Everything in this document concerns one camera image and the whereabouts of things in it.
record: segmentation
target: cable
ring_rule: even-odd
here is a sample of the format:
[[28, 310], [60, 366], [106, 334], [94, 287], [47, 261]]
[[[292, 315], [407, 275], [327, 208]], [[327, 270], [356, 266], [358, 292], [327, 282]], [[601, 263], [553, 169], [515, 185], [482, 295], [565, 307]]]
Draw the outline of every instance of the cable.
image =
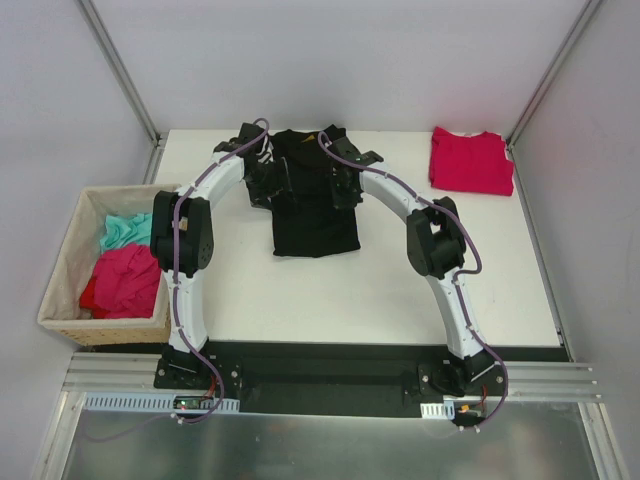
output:
[[216, 379], [217, 380], [217, 382], [213, 382], [213, 385], [215, 385], [215, 383], [220, 385], [220, 396], [219, 396], [218, 400], [214, 403], [214, 405], [209, 410], [207, 410], [207, 412], [203, 413], [202, 415], [200, 415], [198, 417], [187, 418], [187, 417], [179, 416], [175, 412], [163, 413], [163, 414], [160, 414], [160, 415], [155, 415], [153, 417], [147, 418], [145, 421], [143, 421], [143, 422], [141, 422], [141, 423], [139, 423], [137, 425], [134, 425], [133, 427], [128, 428], [127, 430], [124, 430], [124, 431], [122, 431], [120, 433], [116, 433], [115, 435], [110, 435], [110, 436], [104, 437], [104, 438], [91, 437], [90, 435], [88, 435], [86, 433], [86, 429], [85, 429], [85, 426], [83, 424], [82, 427], [81, 427], [80, 434], [86, 440], [88, 440], [90, 442], [93, 442], [93, 443], [106, 443], [106, 442], [110, 442], [112, 440], [117, 440], [118, 438], [122, 438], [122, 437], [124, 437], [126, 435], [129, 435], [130, 433], [133, 433], [133, 432], [135, 432], [137, 430], [140, 430], [141, 428], [144, 428], [147, 425], [149, 425], [150, 423], [153, 423], [156, 420], [159, 420], [161, 418], [178, 418], [178, 423], [179, 424], [182, 424], [182, 423], [187, 423], [187, 424], [199, 423], [199, 422], [205, 420], [206, 418], [208, 418], [213, 412], [215, 412], [216, 409], [220, 406], [220, 404], [224, 400], [224, 382], [222, 381], [222, 377], [220, 376], [220, 372], [218, 372], [218, 369], [216, 369], [216, 367], [213, 366], [213, 364], [209, 361], [209, 359], [207, 359], [203, 355], [201, 355], [200, 352], [198, 352], [193, 347], [193, 345], [189, 342], [189, 339], [187, 338], [187, 336], [182, 331], [183, 330], [183, 326], [180, 323], [180, 317], [178, 315], [178, 286], [180, 285], [180, 282], [178, 280], [178, 274], [179, 274], [179, 270], [180, 270], [180, 248], [179, 248], [179, 246], [180, 246], [180, 224], [179, 224], [179, 222], [180, 222], [180, 207], [182, 206], [184, 201], [189, 197], [189, 195], [191, 195], [195, 191], [195, 189], [211, 174], [211, 172], [213, 172], [216, 168], [218, 168], [220, 166], [221, 163], [226, 162], [227, 160], [229, 160], [230, 158], [234, 157], [238, 153], [243, 152], [247, 148], [257, 144], [258, 142], [260, 142], [261, 140], [264, 140], [267, 137], [267, 135], [269, 133], [269, 122], [264, 118], [258, 118], [253, 123], [255, 125], [255, 124], [259, 123], [259, 122], [262, 122], [262, 123], [265, 124], [264, 131], [260, 135], [258, 135], [256, 138], [251, 140], [250, 142], [247, 142], [244, 145], [236, 148], [232, 152], [227, 153], [218, 162], [213, 163], [209, 167], [207, 167], [207, 169], [204, 172], [202, 172], [202, 174], [200, 174], [200, 176], [198, 178], [196, 178], [195, 182], [193, 182], [193, 185], [189, 186], [189, 188], [187, 189], [185, 194], [182, 195], [178, 199], [178, 201], [176, 202], [176, 205], [174, 207], [174, 210], [173, 210], [173, 283], [175, 285], [174, 288], [173, 288], [173, 315], [174, 315], [174, 319], [175, 319], [175, 324], [176, 324], [176, 328], [178, 329], [178, 334], [180, 335], [180, 338], [182, 339], [184, 344], [187, 346], [187, 348], [202, 363], [204, 363], [209, 368], [209, 370], [211, 370], [211, 372], [213, 373], [212, 379]]
[[502, 368], [502, 370], [504, 372], [503, 373], [503, 375], [504, 375], [504, 391], [502, 393], [502, 397], [500, 398], [500, 401], [498, 402], [498, 405], [496, 406], [496, 408], [487, 416], [487, 418], [485, 418], [483, 420], [482, 424], [486, 423], [504, 405], [504, 402], [505, 402], [505, 400], [507, 398], [507, 394], [509, 392], [509, 374], [507, 373], [507, 367], [504, 364], [504, 361], [502, 360], [502, 358], [500, 358], [500, 356], [491, 347], [489, 347], [489, 345], [487, 345], [480, 338], [480, 335], [478, 335], [478, 333], [476, 332], [475, 328], [473, 327], [473, 324], [471, 323], [471, 317], [469, 316], [469, 311], [467, 310], [467, 305], [465, 304], [464, 297], [462, 295], [462, 288], [460, 287], [460, 281], [458, 280], [460, 275], [477, 275], [482, 271], [482, 260], [480, 258], [480, 254], [478, 253], [478, 249], [476, 248], [475, 244], [471, 240], [471, 236], [469, 235], [469, 232], [467, 232], [466, 228], [464, 228], [464, 226], [460, 222], [460, 219], [458, 218], [458, 216], [455, 215], [452, 211], [450, 211], [450, 210], [448, 210], [448, 209], [446, 209], [444, 207], [441, 207], [440, 205], [436, 205], [435, 203], [430, 202], [429, 200], [421, 197], [420, 195], [418, 195], [418, 192], [416, 192], [408, 184], [403, 182], [399, 177], [395, 176], [392, 173], [385, 172], [385, 171], [379, 170], [377, 168], [368, 167], [368, 166], [365, 166], [365, 165], [358, 165], [357, 163], [353, 163], [353, 162], [350, 162], [348, 160], [345, 160], [344, 158], [339, 157], [338, 155], [334, 154], [333, 152], [331, 152], [328, 149], [328, 146], [330, 146], [331, 143], [332, 142], [329, 139], [329, 136], [325, 132], [320, 132], [318, 134], [318, 144], [320, 145], [320, 148], [322, 148], [322, 150], [329, 157], [334, 159], [336, 162], [341, 163], [341, 164], [346, 165], [346, 166], [351, 167], [351, 168], [355, 168], [356, 170], [375, 173], [377, 175], [382, 175], [382, 176], [384, 176], [386, 178], [389, 178], [389, 179], [393, 180], [395, 183], [400, 185], [407, 193], [409, 193], [409, 195], [411, 195], [413, 198], [415, 198], [416, 201], [418, 201], [418, 202], [420, 202], [420, 203], [422, 203], [422, 204], [424, 204], [424, 205], [426, 205], [428, 207], [431, 207], [431, 208], [433, 208], [434, 210], [437, 210], [440, 213], [444, 213], [447, 217], [449, 217], [453, 221], [453, 223], [455, 223], [455, 225], [460, 229], [460, 232], [462, 232], [462, 236], [464, 237], [465, 241], [467, 242], [467, 245], [469, 245], [469, 248], [471, 249], [471, 252], [473, 253], [473, 258], [476, 261], [476, 268], [474, 268], [473, 270], [470, 270], [470, 269], [458, 270], [453, 275], [452, 283], [453, 283], [453, 285], [455, 287], [456, 293], [458, 294], [458, 300], [460, 301], [460, 306], [462, 307], [462, 313], [464, 315], [464, 320], [465, 320], [465, 323], [467, 325], [467, 329], [469, 330], [469, 332], [471, 332], [471, 336], [473, 336], [473, 338], [480, 344], [480, 346], [482, 348], [484, 348], [487, 351], [487, 353], [493, 357], [493, 359], [500, 365], [500, 368]]

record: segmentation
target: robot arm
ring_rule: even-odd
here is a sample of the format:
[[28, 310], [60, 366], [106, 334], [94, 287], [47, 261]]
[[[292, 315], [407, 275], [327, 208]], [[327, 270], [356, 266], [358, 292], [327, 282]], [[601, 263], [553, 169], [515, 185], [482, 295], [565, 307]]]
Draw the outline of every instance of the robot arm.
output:
[[[376, 164], [376, 170], [388, 172], [387, 167], [384, 164]], [[424, 215], [421, 213], [418, 213], [417, 215], [414, 214], [414, 212], [421, 212], [424, 210], [424, 205], [411, 197], [405, 189], [391, 181], [385, 175], [368, 171], [360, 172], [360, 185], [364, 193], [380, 200], [391, 211], [398, 215], [405, 224], [408, 224], [408, 229], [412, 228], [415, 222], [419, 222], [421, 217], [424, 218]], [[453, 201], [450, 201], [449, 208], [455, 209]], [[407, 235], [408, 238], [411, 238], [409, 231], [407, 232]], [[414, 254], [411, 250], [418, 247], [416, 245], [408, 245], [408, 248], [408, 254], [411, 259]], [[471, 335], [471, 332], [469, 332], [460, 305], [460, 300], [453, 288], [452, 278], [459, 269], [460, 268], [456, 266], [447, 272], [443, 272], [443, 275], [441, 275], [442, 278], [437, 278], [434, 275], [427, 274], [426, 279], [431, 290], [433, 290], [440, 313], [442, 314], [442, 319], [444, 320], [449, 351], [454, 356], [464, 359], [465, 357], [472, 357], [482, 351], [482, 346]], [[460, 283], [464, 302], [466, 305], [470, 305], [464, 280], [461, 280]], [[467, 310], [471, 317], [472, 325], [476, 331], [478, 331], [473, 310], [470, 307], [467, 307]]]
[[[261, 161], [270, 157], [267, 155], [270, 147], [268, 141], [238, 153], [237, 156], [227, 155], [224, 161], [216, 162], [216, 155], [221, 151], [234, 150], [238, 145], [247, 144], [247, 141], [258, 135], [264, 135], [263, 132], [256, 125], [243, 124], [239, 136], [242, 142], [239, 144], [237, 139], [232, 139], [229, 143], [219, 145], [214, 151], [214, 163], [206, 175], [201, 175], [194, 183], [177, 192], [160, 192], [156, 196], [151, 252], [164, 270], [170, 290], [172, 326], [169, 344], [184, 355], [192, 351], [185, 339], [197, 351], [207, 341], [202, 311], [202, 286], [203, 270], [213, 255], [212, 210], [227, 191], [242, 180], [252, 187], [253, 192], [261, 192], [263, 196], [274, 195], [281, 188], [280, 183], [284, 183], [278, 182], [273, 162]], [[380, 200], [406, 224], [409, 260], [414, 269], [426, 277], [434, 292], [445, 323], [451, 358], [448, 371], [441, 375], [442, 380], [434, 375], [436, 378], [430, 380], [430, 383], [443, 393], [463, 394], [464, 386], [491, 369], [494, 361], [469, 331], [460, 297], [454, 291], [452, 278], [464, 263], [463, 253], [466, 248], [460, 230], [445, 215], [429, 207], [424, 208], [406, 189], [389, 179], [379, 155], [374, 152], [360, 154], [346, 137], [334, 142], [330, 149], [334, 154], [354, 163], [376, 163], [375, 172], [360, 171], [344, 165], [333, 166], [334, 206], [353, 208], [362, 201], [360, 194], [364, 192]], [[176, 276], [173, 214], [178, 200], [185, 194], [188, 195], [181, 202], [179, 212], [179, 272]], [[444, 197], [435, 203], [457, 216], [455, 203], [451, 199]], [[432, 225], [440, 226], [440, 229], [434, 232]], [[479, 335], [464, 282], [460, 282], [460, 287], [472, 328]]]

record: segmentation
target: folded clothing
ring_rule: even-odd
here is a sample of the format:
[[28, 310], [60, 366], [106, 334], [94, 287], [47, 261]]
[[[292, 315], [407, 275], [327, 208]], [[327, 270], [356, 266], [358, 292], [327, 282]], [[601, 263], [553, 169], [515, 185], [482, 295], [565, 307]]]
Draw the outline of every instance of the folded clothing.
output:
[[513, 163], [500, 135], [460, 137], [440, 127], [433, 132], [429, 180], [434, 188], [511, 196], [512, 178]]
[[104, 225], [107, 233], [100, 239], [100, 252], [126, 247], [130, 243], [151, 243], [151, 213], [138, 213], [131, 217], [107, 215]]
[[151, 318], [160, 272], [147, 246], [109, 250], [98, 259], [80, 306], [90, 308], [94, 318]]
[[360, 248], [354, 209], [333, 208], [331, 197], [281, 193], [271, 199], [273, 254], [319, 258]]
[[[346, 135], [334, 125], [324, 131], [331, 140]], [[331, 159], [318, 145], [318, 133], [285, 130], [271, 137], [285, 186], [271, 199], [276, 256], [318, 258], [360, 248], [355, 211], [333, 206]]]

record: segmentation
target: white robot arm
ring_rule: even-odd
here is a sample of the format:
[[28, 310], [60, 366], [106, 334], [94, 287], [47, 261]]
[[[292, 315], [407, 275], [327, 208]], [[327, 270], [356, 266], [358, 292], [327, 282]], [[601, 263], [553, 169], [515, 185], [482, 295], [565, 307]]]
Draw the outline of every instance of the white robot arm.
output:
[[[203, 272], [213, 254], [212, 210], [233, 185], [243, 180], [253, 187], [254, 191], [262, 191], [266, 196], [275, 194], [281, 189], [279, 185], [286, 183], [278, 181], [273, 162], [262, 161], [270, 158], [268, 140], [257, 142], [252, 148], [241, 151], [242, 145], [246, 145], [252, 139], [255, 141], [259, 135], [262, 135], [261, 138], [265, 137], [266, 131], [255, 124], [243, 124], [239, 135], [240, 143], [238, 139], [232, 139], [229, 143], [218, 146], [212, 157], [213, 168], [209, 167], [207, 174], [201, 175], [192, 184], [180, 188], [177, 192], [160, 192], [156, 197], [151, 251], [164, 270], [170, 290], [172, 326], [169, 344], [178, 352], [188, 354], [193, 352], [193, 349], [200, 351], [207, 341], [203, 318]], [[373, 152], [361, 155], [346, 137], [344, 140], [349, 149], [346, 153], [351, 154], [355, 150], [358, 160], [371, 155], [372, 162], [382, 161]], [[222, 156], [223, 152], [230, 151], [231, 154]], [[460, 280], [458, 284], [461, 296], [455, 291], [452, 282], [455, 273], [462, 266], [464, 240], [461, 237], [447, 237], [442, 242], [443, 234], [449, 235], [449, 231], [442, 232], [440, 236], [438, 233], [432, 234], [431, 224], [434, 221], [432, 217], [429, 220], [426, 216], [432, 212], [427, 213], [428, 208], [425, 209], [425, 206], [406, 189], [388, 178], [384, 164], [376, 163], [375, 172], [346, 170], [344, 166], [342, 169], [333, 170], [332, 191], [336, 208], [354, 207], [361, 201], [360, 193], [364, 192], [376, 197], [405, 222], [409, 259], [416, 271], [426, 277], [434, 292], [445, 324], [450, 357], [453, 362], [460, 362], [460, 368], [464, 370], [462, 375], [465, 377], [465, 383], [475, 380], [489, 370], [494, 362], [477, 340], [482, 340], [482, 337], [464, 282]], [[446, 200], [450, 202], [457, 215], [455, 204], [450, 199]], [[174, 252], [176, 237], [173, 218], [176, 204], [179, 205], [179, 215], [175, 218], [180, 218], [179, 262], [176, 262]], [[440, 264], [427, 265], [429, 259], [425, 256], [426, 250], [422, 244], [422, 237], [425, 235], [429, 241], [435, 242], [432, 242], [431, 247], [442, 250], [441, 247], [444, 245], [447, 254], [452, 251], [450, 247], [453, 245], [452, 255], [456, 259], [454, 263], [444, 267]], [[176, 263], [179, 264], [177, 275], [174, 270]], [[466, 306], [468, 318], [464, 316], [461, 301]], [[474, 336], [470, 329], [475, 330], [478, 337]]]

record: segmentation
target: teal cloth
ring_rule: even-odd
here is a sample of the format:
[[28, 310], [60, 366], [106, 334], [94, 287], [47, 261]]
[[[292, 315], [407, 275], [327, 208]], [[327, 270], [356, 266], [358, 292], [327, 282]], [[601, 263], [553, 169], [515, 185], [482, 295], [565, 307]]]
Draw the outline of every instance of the teal cloth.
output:
[[100, 239], [100, 252], [126, 247], [130, 243], [151, 243], [151, 213], [138, 213], [132, 217], [107, 215], [104, 226], [107, 233]]

